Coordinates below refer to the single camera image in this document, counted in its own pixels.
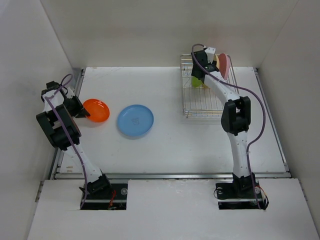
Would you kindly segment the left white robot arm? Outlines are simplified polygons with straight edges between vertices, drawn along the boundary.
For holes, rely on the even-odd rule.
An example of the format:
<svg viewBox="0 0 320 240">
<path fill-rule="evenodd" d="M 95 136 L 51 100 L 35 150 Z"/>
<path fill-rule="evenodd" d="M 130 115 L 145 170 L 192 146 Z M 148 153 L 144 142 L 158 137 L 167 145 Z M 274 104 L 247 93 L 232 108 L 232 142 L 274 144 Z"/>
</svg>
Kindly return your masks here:
<svg viewBox="0 0 320 240">
<path fill-rule="evenodd" d="M 72 94 L 68 96 L 64 86 L 51 81 L 46 89 L 41 91 L 44 109 L 36 115 L 36 120 L 50 144 L 69 156 L 82 170 L 84 186 L 81 191 L 92 199 L 107 198 L 113 192 L 108 177 L 97 167 L 84 152 L 81 145 L 81 132 L 74 118 L 88 117 L 79 98 Z"/>
</svg>

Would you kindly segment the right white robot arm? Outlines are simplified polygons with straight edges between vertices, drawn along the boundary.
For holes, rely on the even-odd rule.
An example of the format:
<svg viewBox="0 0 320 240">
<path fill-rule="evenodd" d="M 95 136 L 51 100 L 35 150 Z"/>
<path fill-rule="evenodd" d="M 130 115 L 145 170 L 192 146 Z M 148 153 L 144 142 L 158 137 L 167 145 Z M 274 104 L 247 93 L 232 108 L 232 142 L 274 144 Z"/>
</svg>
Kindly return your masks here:
<svg viewBox="0 0 320 240">
<path fill-rule="evenodd" d="M 247 160 L 251 100 L 247 96 L 240 96 L 235 91 L 235 86 L 225 80 L 213 61 L 212 48 L 192 52 L 191 56 L 193 63 L 191 75 L 209 87 L 224 104 L 220 122 L 231 144 L 233 157 L 231 190 L 235 196 L 243 197 L 252 189 L 254 181 Z"/>
</svg>

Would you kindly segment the aluminium table rail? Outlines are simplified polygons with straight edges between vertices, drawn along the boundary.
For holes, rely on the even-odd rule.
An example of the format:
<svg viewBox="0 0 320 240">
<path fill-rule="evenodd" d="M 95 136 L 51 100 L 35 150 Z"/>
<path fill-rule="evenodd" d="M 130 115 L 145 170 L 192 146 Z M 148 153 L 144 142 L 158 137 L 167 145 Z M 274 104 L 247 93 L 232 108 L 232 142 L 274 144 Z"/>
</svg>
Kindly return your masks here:
<svg viewBox="0 0 320 240">
<path fill-rule="evenodd" d="M 231 178 L 233 156 L 220 121 L 186 119 L 181 70 L 173 67 L 88 67 L 75 71 L 71 84 L 81 101 L 106 103 L 110 117 L 102 123 L 78 118 L 80 142 L 90 161 L 110 179 Z M 154 116 L 144 136 L 123 135 L 121 110 L 148 107 Z"/>
</svg>

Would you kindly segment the green plastic plate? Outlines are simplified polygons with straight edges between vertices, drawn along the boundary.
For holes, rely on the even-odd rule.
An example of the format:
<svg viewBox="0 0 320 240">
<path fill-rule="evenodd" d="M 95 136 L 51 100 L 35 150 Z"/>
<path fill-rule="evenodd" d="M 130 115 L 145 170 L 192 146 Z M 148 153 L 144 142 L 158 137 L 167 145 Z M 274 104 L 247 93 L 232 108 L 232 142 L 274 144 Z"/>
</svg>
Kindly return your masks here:
<svg viewBox="0 0 320 240">
<path fill-rule="evenodd" d="M 195 76 L 193 76 L 191 78 L 191 86 L 193 88 L 199 88 L 199 87 L 202 87 L 203 83 L 200 79 L 196 78 Z"/>
</svg>

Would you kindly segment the orange plastic plate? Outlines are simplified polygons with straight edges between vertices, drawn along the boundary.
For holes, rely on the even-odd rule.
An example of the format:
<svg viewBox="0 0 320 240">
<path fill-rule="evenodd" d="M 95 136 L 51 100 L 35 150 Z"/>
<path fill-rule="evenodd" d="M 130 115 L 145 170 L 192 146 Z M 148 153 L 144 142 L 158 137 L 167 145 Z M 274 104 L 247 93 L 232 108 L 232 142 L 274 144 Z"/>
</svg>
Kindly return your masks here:
<svg viewBox="0 0 320 240">
<path fill-rule="evenodd" d="M 110 117 L 109 107 L 99 99 L 87 99 L 83 103 L 83 107 L 89 113 L 86 118 L 94 123 L 103 123 Z"/>
</svg>

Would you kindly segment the blue plastic plate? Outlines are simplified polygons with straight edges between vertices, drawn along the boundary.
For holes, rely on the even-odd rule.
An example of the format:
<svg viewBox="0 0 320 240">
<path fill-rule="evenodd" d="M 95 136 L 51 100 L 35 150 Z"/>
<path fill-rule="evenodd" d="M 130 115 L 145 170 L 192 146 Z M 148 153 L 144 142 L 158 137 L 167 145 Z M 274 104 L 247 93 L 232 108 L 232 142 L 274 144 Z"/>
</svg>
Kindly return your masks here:
<svg viewBox="0 0 320 240">
<path fill-rule="evenodd" d="M 153 112 L 141 104 L 125 107 L 118 114 L 116 125 L 126 137 L 140 138 L 146 135 L 154 124 Z"/>
</svg>

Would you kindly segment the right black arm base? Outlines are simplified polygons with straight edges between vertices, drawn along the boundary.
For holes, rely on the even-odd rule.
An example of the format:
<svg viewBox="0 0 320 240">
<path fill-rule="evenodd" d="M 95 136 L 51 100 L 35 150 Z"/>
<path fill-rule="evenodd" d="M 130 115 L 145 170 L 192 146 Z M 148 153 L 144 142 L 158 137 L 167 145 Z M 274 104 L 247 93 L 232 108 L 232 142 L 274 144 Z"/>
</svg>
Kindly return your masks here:
<svg viewBox="0 0 320 240">
<path fill-rule="evenodd" d="M 249 183 L 248 188 L 241 189 L 233 182 L 218 182 L 215 184 L 214 196 L 219 210 L 266 210 L 269 198 L 259 183 Z"/>
</svg>

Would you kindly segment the pink plastic plate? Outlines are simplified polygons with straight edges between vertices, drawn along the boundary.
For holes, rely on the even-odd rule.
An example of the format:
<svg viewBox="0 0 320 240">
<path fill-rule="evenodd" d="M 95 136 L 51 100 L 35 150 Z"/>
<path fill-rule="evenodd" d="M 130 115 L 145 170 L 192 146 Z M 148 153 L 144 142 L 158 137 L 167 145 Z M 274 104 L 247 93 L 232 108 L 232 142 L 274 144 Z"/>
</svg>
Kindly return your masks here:
<svg viewBox="0 0 320 240">
<path fill-rule="evenodd" d="M 231 66 L 230 58 L 225 53 L 221 53 L 218 56 L 218 60 L 219 60 L 219 71 L 223 79 L 226 81 L 229 77 L 229 71 Z"/>
</svg>

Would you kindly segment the yellow plastic plate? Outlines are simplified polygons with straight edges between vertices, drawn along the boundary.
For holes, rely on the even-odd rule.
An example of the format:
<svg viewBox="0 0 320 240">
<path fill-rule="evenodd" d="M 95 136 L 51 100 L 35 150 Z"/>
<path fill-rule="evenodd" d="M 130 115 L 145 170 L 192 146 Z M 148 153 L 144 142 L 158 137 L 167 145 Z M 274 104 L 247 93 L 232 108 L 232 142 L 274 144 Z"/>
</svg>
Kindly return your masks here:
<svg viewBox="0 0 320 240">
<path fill-rule="evenodd" d="M 217 54 L 214 55 L 213 57 L 213 63 L 215 63 L 215 68 L 217 69 L 217 72 L 220 71 L 220 60 Z M 202 85 L 204 89 L 208 89 L 209 87 L 205 84 Z"/>
</svg>

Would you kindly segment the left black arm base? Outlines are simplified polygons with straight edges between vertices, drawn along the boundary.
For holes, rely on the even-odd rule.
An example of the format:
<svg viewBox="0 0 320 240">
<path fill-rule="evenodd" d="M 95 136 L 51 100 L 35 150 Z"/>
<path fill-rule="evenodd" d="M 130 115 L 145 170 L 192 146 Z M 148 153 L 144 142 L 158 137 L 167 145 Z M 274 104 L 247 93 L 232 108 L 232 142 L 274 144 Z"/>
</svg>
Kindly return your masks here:
<svg viewBox="0 0 320 240">
<path fill-rule="evenodd" d="M 80 202 L 80 210 L 122 211 L 127 209 L 128 182 L 113 182 L 112 188 L 103 190 L 97 195 L 84 194 Z"/>
</svg>

